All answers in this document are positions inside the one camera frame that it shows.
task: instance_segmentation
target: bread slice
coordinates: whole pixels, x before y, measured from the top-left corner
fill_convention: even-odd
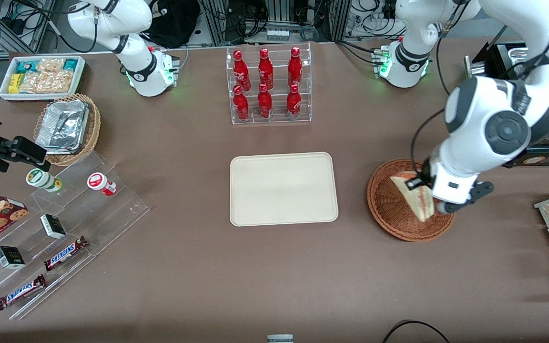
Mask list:
[[[394,176],[390,177],[390,180],[396,185],[397,189],[412,209],[412,212],[421,221],[429,219],[436,209],[433,203],[433,197],[431,197],[431,189],[422,185],[413,191],[410,191],[406,186],[406,181],[416,178],[417,174],[414,171],[401,171]]]

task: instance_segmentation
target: foil container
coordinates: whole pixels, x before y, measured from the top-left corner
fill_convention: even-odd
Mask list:
[[[46,109],[35,143],[46,154],[71,154],[82,151],[90,105],[81,100],[54,102]]]

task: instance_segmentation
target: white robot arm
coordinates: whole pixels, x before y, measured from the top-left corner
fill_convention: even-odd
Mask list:
[[[96,35],[98,43],[115,53],[140,95],[159,95],[176,84],[171,56],[150,51],[137,34],[152,22],[150,7],[143,0],[88,0],[70,6],[69,11],[77,9],[82,10],[68,14],[71,28],[86,39]]]
[[[455,88],[445,107],[449,138],[421,172],[439,210],[453,212],[492,191],[480,173],[517,157],[549,134],[549,0],[479,0],[491,17],[524,38],[529,69],[524,80],[473,77]]]
[[[171,56],[149,50],[137,34],[150,28],[152,13],[148,4],[143,0],[86,2],[91,6],[67,15],[71,28],[90,40],[96,34],[96,41],[118,56],[126,68],[131,86],[140,95],[159,95],[176,84]],[[79,2],[69,10],[83,7],[86,2]]]
[[[406,25],[406,34],[403,41],[381,47],[379,77],[400,88],[416,85],[440,37],[435,23],[450,26],[452,21],[469,20],[479,11],[477,0],[397,0],[395,17]]]

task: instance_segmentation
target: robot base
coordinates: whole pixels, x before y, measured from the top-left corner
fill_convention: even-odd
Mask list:
[[[128,73],[128,80],[137,93],[143,96],[156,96],[166,91],[169,87],[176,87],[179,76],[179,59],[160,51],[153,51],[156,58],[156,67],[147,80],[138,82],[133,80]]]
[[[429,61],[425,61],[422,70],[407,71],[406,67],[397,61],[395,49],[399,45],[398,41],[390,45],[381,46],[380,50],[372,53],[372,61],[380,62],[383,65],[374,66],[375,77],[383,78],[395,87],[409,88],[418,83],[418,81],[427,73]]]

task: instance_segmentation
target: beige tray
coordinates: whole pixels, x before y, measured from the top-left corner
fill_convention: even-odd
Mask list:
[[[333,222],[338,217],[327,152],[240,156],[230,163],[230,222],[257,226]]]

